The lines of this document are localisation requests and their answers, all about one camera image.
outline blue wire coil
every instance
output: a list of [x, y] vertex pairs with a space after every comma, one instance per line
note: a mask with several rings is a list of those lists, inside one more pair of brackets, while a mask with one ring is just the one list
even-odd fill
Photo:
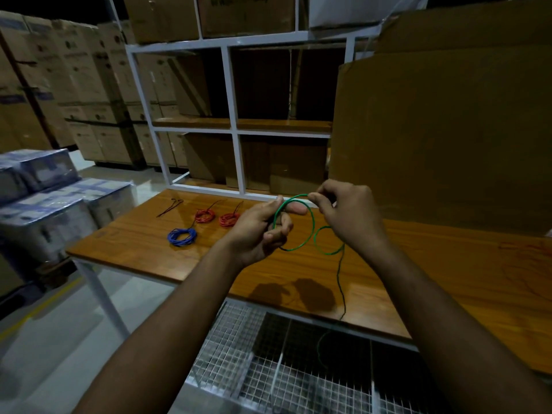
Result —
[[[180, 237], [183, 234], [188, 234], [188, 236], [184, 239], [178, 239], [178, 237]], [[176, 247], [184, 247], [184, 246], [193, 244], [197, 236], [198, 236], [198, 233], [193, 228], [187, 228], [187, 229], [177, 228], [169, 232], [169, 234], [167, 235], [167, 239], [169, 240], [169, 243], [173, 244]]]

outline concrete floor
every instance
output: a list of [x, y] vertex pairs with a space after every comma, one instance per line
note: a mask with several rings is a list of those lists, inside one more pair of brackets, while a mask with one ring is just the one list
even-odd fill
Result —
[[[71, 158], [83, 177], [133, 181], [140, 203], [164, 189], [162, 174], [153, 169], [99, 168], [79, 151]], [[131, 330], [172, 290], [111, 271], [103, 271], [100, 279]], [[66, 285], [0, 321], [0, 413], [70, 413], [120, 344], [86, 282], [73, 274]], [[184, 412], [177, 404], [171, 414]]]

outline shelf frame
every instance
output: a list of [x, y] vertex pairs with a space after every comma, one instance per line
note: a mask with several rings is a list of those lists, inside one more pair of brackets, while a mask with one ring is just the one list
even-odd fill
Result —
[[[256, 130], [240, 130], [237, 127], [238, 115], [236, 106], [236, 90], [233, 81], [232, 62], [230, 57], [230, 50], [233, 47], [245, 47], [245, 46], [278, 46], [290, 43], [324, 43], [330, 41], [345, 41], [345, 56], [343, 58], [344, 63], [354, 61], [355, 56], [355, 42], [357, 39], [369, 39], [376, 37], [382, 30], [383, 23], [391, 16], [392, 13], [397, 11], [402, 3], [408, 0], [401, 0], [394, 6], [390, 14], [382, 21], [382, 23], [355, 29], [331, 29], [323, 31], [310, 31], [299, 30], [299, 0], [295, 0], [295, 31], [285, 32], [278, 34], [257, 34], [252, 36], [237, 36], [237, 37], [223, 37], [214, 39], [204, 39], [201, 29], [201, 21], [199, 17], [198, 0], [194, 0], [195, 16], [198, 24], [199, 39], [192, 41], [178, 41], [178, 42], [163, 42], [152, 43], [150, 45], [125, 45], [126, 54], [129, 59], [130, 68], [133, 73], [136, 88], [140, 96], [140, 101], [146, 116], [149, 131], [152, 134], [154, 141], [155, 151], [159, 159], [161, 171], [163, 173], [163, 179], [168, 188], [175, 190], [188, 191], [192, 193], [204, 193], [218, 196], [227, 196], [232, 198], [249, 199], [257, 201], [270, 201], [277, 196], [272, 194], [258, 194], [249, 193], [246, 191], [246, 180], [244, 171], [244, 160], [241, 151], [241, 135], [259, 135], [259, 136], [287, 136], [287, 137], [303, 137], [303, 138], [323, 138], [329, 139], [330, 133], [314, 133], [314, 132], [285, 132], [285, 131], [256, 131]], [[428, 0], [418, 0], [416, 6], [417, 9], [425, 9]], [[117, 14], [115, 4], [113, 0], [109, 0], [108, 7], [111, 8], [116, 23], [119, 26], [121, 33], [124, 33], [121, 26], [121, 21]], [[139, 53], [165, 53], [170, 55], [189, 51], [191, 49], [207, 49], [218, 48], [221, 49], [223, 56], [223, 69], [224, 79], [226, 86], [226, 97], [228, 101], [228, 110], [230, 114], [230, 128], [229, 129], [209, 129], [209, 128], [182, 128], [182, 127], [160, 127], [155, 126], [150, 115], [149, 103], [146, 100], [142, 89], [142, 83], [140, 80], [140, 74], [138, 72], [138, 63], [136, 61], [136, 54]], [[236, 172], [238, 180], [238, 191], [230, 189], [216, 189], [212, 187], [201, 187], [183, 184], [183, 181], [190, 177], [190, 173], [180, 175], [173, 178], [173, 175], [169, 171], [169, 167], [165, 162], [162, 154], [161, 142], [157, 136], [157, 132], [180, 132], [180, 133], [227, 133], [232, 137], [232, 145], [234, 157], [236, 160]], [[310, 207], [316, 207], [311, 201], [304, 200], [305, 204]]]

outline left hand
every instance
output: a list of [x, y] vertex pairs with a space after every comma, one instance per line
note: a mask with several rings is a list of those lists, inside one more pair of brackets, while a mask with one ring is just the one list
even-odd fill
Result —
[[234, 228], [224, 236], [224, 241], [235, 254], [239, 263], [249, 266], [270, 256], [274, 250], [283, 246], [293, 229], [289, 214], [305, 215], [307, 208], [298, 202], [290, 203], [285, 212], [278, 216], [276, 228], [268, 226], [268, 220], [284, 202], [282, 196], [276, 200], [253, 206], [246, 210], [236, 222]]

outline wooden table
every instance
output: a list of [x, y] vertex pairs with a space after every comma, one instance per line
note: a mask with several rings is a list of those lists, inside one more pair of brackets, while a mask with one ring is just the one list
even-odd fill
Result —
[[[184, 202], [156, 218], [169, 207], [171, 198]], [[178, 284], [227, 229], [217, 220], [196, 224], [197, 241], [184, 248], [171, 246], [167, 234], [189, 227], [198, 208], [221, 199], [165, 190], [68, 250], [86, 271], [96, 296], [123, 336], [128, 331], [87, 264]], [[217, 215], [229, 213], [239, 202], [224, 199], [213, 209]], [[255, 203], [245, 201], [240, 209]], [[325, 225], [316, 210], [315, 216], [317, 227]], [[310, 233], [310, 216], [295, 216], [294, 224], [288, 241], [291, 247]], [[411, 222], [386, 221], [386, 225], [391, 238], [468, 312], [531, 368], [552, 374], [552, 239]], [[319, 244], [330, 251], [340, 241], [328, 229], [319, 236]], [[277, 250], [244, 270], [230, 297], [333, 325], [343, 312], [336, 283], [338, 259], [320, 254], [312, 240], [294, 252]], [[350, 331], [398, 344], [409, 342], [381, 281], [350, 248], [343, 260], [341, 285], [347, 303], [343, 320]]]

